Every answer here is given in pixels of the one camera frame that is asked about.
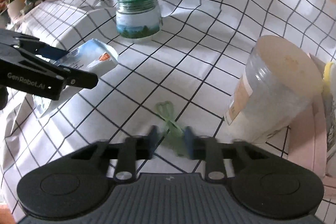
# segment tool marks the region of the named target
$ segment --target black circular pad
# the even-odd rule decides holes
[[[66,195],[79,187],[80,180],[72,174],[51,174],[41,182],[41,188],[50,195]]]
[[[109,193],[107,177],[88,160],[52,162],[25,175],[17,185],[21,205],[43,219],[69,219],[95,209]]]
[[[8,91],[5,86],[0,86],[0,110],[3,110],[8,102]]]
[[[282,159],[254,160],[231,187],[242,205],[273,219],[307,215],[324,194],[322,181],[313,172]]]

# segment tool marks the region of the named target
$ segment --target screw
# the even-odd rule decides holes
[[[118,180],[128,180],[132,177],[132,174],[130,172],[124,171],[124,172],[119,172],[115,175],[115,177]]]
[[[208,174],[208,177],[212,180],[220,180],[220,179],[223,179],[225,176],[222,172],[215,171],[215,172],[210,172]]]

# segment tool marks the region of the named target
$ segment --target orange logo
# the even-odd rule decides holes
[[[110,55],[106,52],[99,57],[99,61],[105,61],[110,58]]]

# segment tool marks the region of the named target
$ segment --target black grid lines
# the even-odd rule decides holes
[[[19,122],[16,122],[10,135],[7,135],[5,141],[2,142],[9,157],[15,159],[14,162],[11,161],[10,164],[6,164],[5,168],[0,165],[3,173],[2,183],[9,182],[9,179],[11,179],[8,176],[9,170],[16,169],[20,162],[26,163],[28,161],[25,159],[26,154],[33,155],[36,153],[35,150],[31,151],[34,149],[33,142],[39,142],[41,136],[46,135],[44,140],[51,142],[53,151],[51,155],[45,158],[46,162],[50,162],[63,153],[72,152],[71,146],[75,146],[76,141],[85,145],[94,139],[101,139],[99,132],[93,132],[95,136],[90,139],[80,132],[81,128],[79,127],[90,119],[92,113],[97,112],[106,120],[106,124],[110,125],[110,141],[115,141],[118,138],[118,133],[126,136],[133,135],[134,132],[129,129],[129,124],[133,121],[137,122],[135,119],[138,119],[141,111],[161,119],[148,106],[148,102],[153,98],[158,100],[157,94],[170,94],[177,100],[183,101],[179,106],[178,113],[176,113],[175,121],[177,123],[181,123],[183,126],[192,126],[195,132],[204,133],[206,131],[207,135],[221,137],[223,125],[226,123],[223,119],[223,105],[226,104],[226,98],[229,98],[233,93],[236,82],[241,76],[241,71],[236,68],[244,68],[248,54],[260,35],[273,34],[283,37],[288,35],[287,29],[293,29],[301,35],[300,41],[296,44],[300,46],[301,43],[301,46],[304,46],[302,48],[306,51],[317,54],[318,49],[321,48],[326,51],[325,56],[327,56],[328,61],[332,59],[336,52],[336,34],[333,32],[335,20],[327,14],[325,5],[317,7],[314,5],[314,1],[297,0],[296,3],[289,3],[288,0],[160,0],[162,10],[166,13],[163,30],[153,37],[151,43],[143,45],[132,44],[117,35],[114,19],[116,3],[116,0],[50,0],[27,15],[27,32],[31,35],[40,35],[42,39],[45,39],[45,42],[51,45],[59,42],[68,50],[97,35],[105,43],[117,49],[120,55],[118,67],[122,68],[125,75],[118,76],[116,72],[112,71],[113,77],[118,78],[116,84],[111,84],[102,77],[100,82],[107,87],[107,92],[96,98],[94,103],[92,103],[90,97],[85,95],[86,93],[80,92],[76,95],[76,100],[83,102],[87,111],[81,108],[74,109],[71,105],[72,101],[68,100],[47,119],[36,121],[38,120],[36,110],[29,103],[30,101],[25,99],[25,103],[29,105],[29,108],[26,109],[26,117],[23,116]],[[274,8],[275,3],[280,3],[290,12],[283,16],[280,10]],[[307,9],[317,9],[318,12],[314,17],[308,15],[310,19],[305,18],[305,15],[301,13],[302,10],[297,9],[303,3],[307,6]],[[259,18],[249,12],[249,7],[255,7],[256,14],[260,11]],[[94,13],[91,13],[92,11],[101,11],[108,18],[99,19],[94,16]],[[307,25],[304,28],[299,24],[300,22],[293,22],[294,16],[298,15],[305,18],[304,21]],[[319,27],[322,26],[322,16],[327,21],[328,28],[331,26],[329,31],[327,28],[322,27],[324,29],[322,30]],[[90,29],[83,29],[83,26],[81,26],[82,19],[90,24]],[[316,36],[311,36],[312,27],[323,34],[320,40],[315,40],[313,38]],[[297,39],[287,36],[286,38],[291,42],[296,42]],[[303,45],[304,38],[309,38],[312,41],[311,44]],[[326,39],[330,43],[335,43],[335,50],[334,48],[332,50],[326,48],[326,43],[323,43]],[[156,64],[156,66],[150,67],[148,64]],[[154,79],[151,73],[159,75],[159,77]],[[136,82],[132,83],[131,79],[142,79],[142,83],[150,86],[151,91],[143,92],[139,88],[138,90],[133,89],[133,93],[128,92],[125,89],[126,84],[134,87],[137,87],[138,84]],[[117,93],[125,103],[134,105],[134,109],[121,122],[117,122],[115,117],[108,115],[101,108],[103,104],[110,104],[111,112],[118,109],[110,96],[113,92],[114,94]],[[140,92],[143,92],[143,94],[137,97],[136,93]],[[162,95],[160,101],[165,100],[166,98]],[[74,116],[79,121],[76,124],[72,123]],[[51,133],[48,132],[47,126],[56,121],[57,118],[64,121],[64,124],[69,128],[69,132],[65,132],[55,142],[53,136],[50,135]],[[197,123],[197,120],[202,119],[206,119],[208,123],[206,130]],[[28,142],[22,136],[23,143],[27,144],[25,149],[20,152],[14,151],[14,149],[11,151],[6,145],[6,142],[12,141],[10,136],[23,135],[22,129],[26,130],[33,121],[39,125],[38,132],[33,132]],[[151,124],[145,124],[144,126],[149,128]],[[279,143],[274,143],[274,140],[269,139],[266,148],[268,147],[270,151],[286,158],[287,152],[285,149],[289,128],[283,129],[281,134],[283,138]],[[200,161],[193,163],[190,168],[190,165],[185,166],[178,159],[162,156],[159,149],[155,157],[157,160],[162,160],[170,167],[175,168],[178,172],[186,172],[187,170],[195,172],[200,164]],[[146,166],[147,171],[150,165],[147,161],[144,161],[137,171],[140,172],[143,166]],[[17,212],[21,208],[14,193],[15,191],[10,189],[8,195],[13,195],[15,202],[9,204],[9,206],[13,212]]]

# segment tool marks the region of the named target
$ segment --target plastic container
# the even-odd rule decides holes
[[[118,33],[131,43],[150,41],[162,27],[157,0],[118,0],[115,18]]]
[[[97,39],[90,39],[54,64],[93,72],[100,78],[117,66],[118,54],[113,47]],[[37,116],[43,118],[81,90],[82,88],[67,85],[57,101],[33,95]]]
[[[314,62],[288,40],[261,37],[227,106],[227,133],[235,139],[262,143],[322,92]]]

